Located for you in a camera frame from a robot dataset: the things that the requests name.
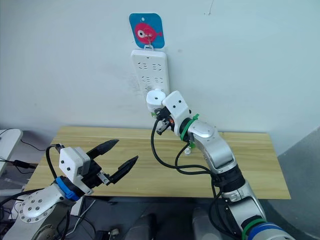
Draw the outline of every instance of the green ring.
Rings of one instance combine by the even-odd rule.
[[[258,224],[258,223],[265,223],[265,222],[266,222],[266,221],[265,221],[264,219],[262,219],[262,218],[255,219],[255,220],[249,222],[249,224],[248,224],[247,226],[245,226],[245,228],[243,229],[242,236],[241,236],[241,240],[245,240],[245,239],[246,239],[246,233],[248,232],[248,230],[249,230],[252,226],[254,226],[254,225]]]
[[[185,137],[186,132],[188,131],[188,128],[190,127],[190,125],[191,125],[195,120],[198,120],[198,117],[199,117],[199,114],[194,115],[193,118],[190,119],[190,121],[188,121],[188,123],[185,125],[185,127],[184,127],[184,129],[183,129],[183,131],[182,131],[182,133],[181,133],[181,135],[180,135],[181,141],[184,140],[184,137]]]

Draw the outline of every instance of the wooden table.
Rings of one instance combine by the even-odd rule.
[[[126,160],[139,155],[132,170],[117,184],[94,188],[95,196],[143,196],[143,197],[212,197],[208,175],[183,175],[174,169],[160,165],[150,146],[149,129],[102,128],[65,126],[60,128],[52,143],[66,147],[81,147],[85,152],[110,139],[119,139],[115,147],[95,160],[107,174],[114,173]],[[221,132],[231,146],[244,177],[260,199],[290,199],[286,181],[266,133]],[[184,142],[171,131],[155,137],[158,155],[167,163],[174,159]],[[197,149],[189,156],[181,155],[180,165],[206,162]],[[58,176],[59,154],[51,151],[51,161]],[[27,190],[44,188],[51,184],[53,176],[45,157],[32,175]]]

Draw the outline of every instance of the white power strip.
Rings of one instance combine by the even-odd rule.
[[[169,94],[167,55],[164,52],[135,49],[131,58],[144,96],[155,89]]]

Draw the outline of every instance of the black wire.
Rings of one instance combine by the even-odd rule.
[[[214,183],[214,178],[213,177],[214,176],[211,176],[211,188],[212,188],[212,192],[213,192],[213,197],[215,198],[217,196],[217,193],[216,193],[215,183]],[[222,225],[222,227],[229,231],[225,221],[221,217],[221,214],[220,214],[220,211],[219,211],[219,206],[218,206],[218,201],[215,204],[215,211],[216,211],[216,215],[218,216],[219,222]]]
[[[90,235],[90,233],[87,231],[87,229],[82,225],[82,223],[79,223],[79,225],[83,228],[83,230],[89,235],[89,237],[94,240],[94,238]]]
[[[82,207],[81,209],[83,209],[84,211],[87,209],[87,198],[88,198],[88,197],[84,197],[84,198],[83,198],[83,205],[84,205],[84,207]],[[84,213],[84,215],[82,216],[82,218],[86,217],[86,215],[87,215],[88,212],[89,212],[89,211],[86,211],[86,212]],[[58,233],[58,238],[57,238],[57,239],[60,239],[61,232],[59,231],[59,226],[60,226],[60,224],[63,222],[63,220],[65,220],[65,218],[66,218],[66,217],[64,217],[64,218],[59,222],[59,224],[57,225],[57,228],[56,228],[56,231],[57,231],[57,233]],[[69,231],[69,230],[72,230],[74,227],[75,227],[75,226],[69,227],[68,231]]]
[[[16,200],[16,201],[24,201],[23,199],[19,199],[19,198],[13,198],[12,200]]]
[[[50,159],[50,149],[55,147],[56,145],[55,144],[51,144],[50,146],[48,146],[45,150],[45,157],[46,157],[46,161],[49,165],[49,168],[50,168],[50,171],[53,175],[53,178],[56,179],[57,178],[57,174],[55,172],[55,169],[54,169],[54,166],[52,166],[52,163],[51,163],[51,159]]]
[[[18,169],[18,171],[19,171],[21,174],[33,174],[33,173],[34,173],[33,171],[22,172],[22,171],[20,171],[20,169],[19,169],[16,165],[14,165],[14,166],[15,166],[16,169]]]
[[[93,231],[94,231],[94,235],[96,235],[96,228],[95,228],[95,226],[94,226],[88,219],[86,219],[86,218],[83,217],[83,216],[77,216],[77,215],[70,215],[70,216],[75,217],[75,218],[78,218],[78,219],[81,219],[81,220],[83,220],[83,221],[86,221],[86,222],[92,227],[92,229],[93,229]]]
[[[210,220],[210,223],[221,233],[223,233],[224,235],[227,235],[228,237],[232,238],[232,239],[235,239],[235,240],[239,240],[239,238],[235,235],[233,235],[230,231],[228,230],[225,230],[225,229],[222,229],[220,226],[218,226],[213,218],[212,218],[212,208],[214,206],[218,206],[218,199],[219,197],[221,196],[221,194],[223,193],[223,190],[220,189],[220,191],[218,192],[218,194],[216,195],[216,190],[215,190],[215,186],[213,184],[213,180],[211,181],[211,187],[212,187],[212,192],[213,192],[213,201],[212,203],[210,204],[210,207],[209,207],[209,211],[208,211],[208,217],[209,217],[209,220]]]
[[[180,155],[184,152],[184,150],[189,147],[190,143],[188,142],[181,150],[180,152],[177,154],[177,156],[175,157],[175,161],[174,161],[174,165],[176,167],[178,167],[178,160],[179,160],[179,157]],[[176,169],[179,173],[181,174],[185,174],[185,175],[198,175],[198,174],[210,174],[210,172],[208,171],[183,171],[183,170],[180,170],[180,169]]]
[[[5,160],[5,159],[3,159],[2,157],[0,157],[0,162],[5,162],[5,163],[11,163],[11,164],[13,164],[13,166],[15,166],[16,167],[16,169],[18,169],[18,171],[21,173],[21,174],[32,174],[33,173],[33,171],[28,171],[28,172],[22,172],[22,171],[20,171],[20,169],[18,168],[18,166],[16,166],[16,165],[14,165],[14,161],[9,161],[9,160]]]
[[[40,151],[40,152],[45,151],[45,149],[39,149],[39,148],[37,148],[36,146],[34,146],[34,145],[32,145],[32,144],[30,144],[30,143],[28,143],[28,142],[23,141],[22,139],[20,139],[20,141],[21,141],[22,143],[24,143],[24,144],[27,144],[27,145],[33,147],[34,149],[37,149],[37,150]]]
[[[12,161],[9,160],[5,160],[4,158],[0,157],[0,162],[5,162],[5,163],[12,163]]]
[[[10,129],[13,129],[13,128],[8,128],[8,129],[4,130],[2,133],[0,133],[0,135],[4,134],[6,131],[8,131]]]
[[[11,215],[11,218],[12,218],[12,212],[11,212],[11,210],[9,208],[1,206],[0,209],[1,209],[1,213],[2,213],[1,220],[3,220],[5,218],[5,214],[4,213],[9,214],[9,216]]]
[[[65,240],[66,239],[66,235],[67,235],[67,232],[68,232],[69,224],[70,224],[70,212],[68,210],[68,211],[66,211],[65,227],[64,227],[64,230],[63,230],[63,233],[62,233],[62,237],[61,237],[60,240]]]
[[[156,128],[158,125],[159,120],[157,119],[153,125],[153,129],[151,132],[151,149],[152,149],[152,153],[155,157],[155,159],[162,164],[163,166],[170,168],[170,169],[188,169],[188,168],[200,168],[203,169],[205,171],[208,171],[208,173],[210,173],[210,170],[208,168],[206,168],[205,166],[202,165],[197,165],[197,164],[190,164],[190,165],[181,165],[181,166],[174,166],[174,165],[170,165],[164,161],[161,160],[161,158],[158,156],[157,152],[156,152],[156,148],[155,148],[155,132],[156,132]]]
[[[16,199],[17,197],[20,197],[22,195],[26,195],[26,194],[32,194],[36,191],[39,191],[39,190],[42,190],[43,188],[38,188],[38,189],[33,189],[33,190],[28,190],[28,191],[22,191],[22,192],[19,192],[15,195],[12,195],[10,197],[7,197],[5,200],[1,201],[0,202],[0,206],[3,206],[5,203],[9,202],[10,200],[14,200]]]

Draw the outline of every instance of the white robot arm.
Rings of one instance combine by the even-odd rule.
[[[71,207],[83,195],[91,195],[100,184],[115,184],[124,177],[136,163],[138,156],[122,164],[113,175],[105,174],[94,159],[109,151],[119,140],[106,141],[85,153],[80,147],[51,145],[59,153],[59,168],[66,176],[56,177],[50,158],[49,166],[56,177],[53,183],[35,191],[23,201],[14,225],[4,240],[53,240],[58,224],[66,216],[69,222]]]
[[[194,143],[203,153],[212,183],[220,189],[218,197],[221,195],[227,204],[230,237],[240,239],[241,236],[243,240],[294,240],[280,227],[267,222],[264,210],[244,179],[229,145],[216,127],[198,120],[198,115],[192,117],[178,91],[165,97],[160,90],[152,90],[147,94],[146,101],[148,109],[156,116],[156,123],[162,122],[156,129],[159,135],[171,127],[182,141]]]

